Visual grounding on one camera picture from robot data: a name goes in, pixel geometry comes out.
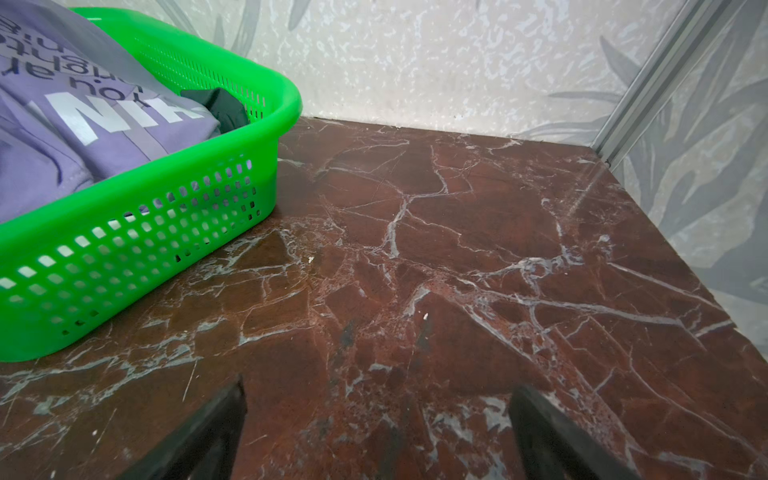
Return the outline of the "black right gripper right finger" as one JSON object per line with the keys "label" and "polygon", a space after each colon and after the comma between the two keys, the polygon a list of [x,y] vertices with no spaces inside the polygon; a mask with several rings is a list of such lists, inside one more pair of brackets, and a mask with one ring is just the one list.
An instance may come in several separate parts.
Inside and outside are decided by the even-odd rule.
{"label": "black right gripper right finger", "polygon": [[508,413],[528,479],[638,477],[529,385],[515,388]]}

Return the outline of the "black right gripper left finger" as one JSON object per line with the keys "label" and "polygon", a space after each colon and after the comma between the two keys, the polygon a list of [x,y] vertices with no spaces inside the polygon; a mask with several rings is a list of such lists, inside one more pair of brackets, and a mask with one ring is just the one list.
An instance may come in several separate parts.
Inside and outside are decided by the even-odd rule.
{"label": "black right gripper left finger", "polygon": [[122,479],[229,479],[247,415],[243,378],[222,388]]}

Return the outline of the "purple printed t-shirt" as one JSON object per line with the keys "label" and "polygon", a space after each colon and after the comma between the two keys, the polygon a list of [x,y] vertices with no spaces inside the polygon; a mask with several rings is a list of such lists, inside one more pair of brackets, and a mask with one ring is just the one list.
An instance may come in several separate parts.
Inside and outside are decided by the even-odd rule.
{"label": "purple printed t-shirt", "polygon": [[2,221],[221,131],[84,17],[52,1],[2,2]]}

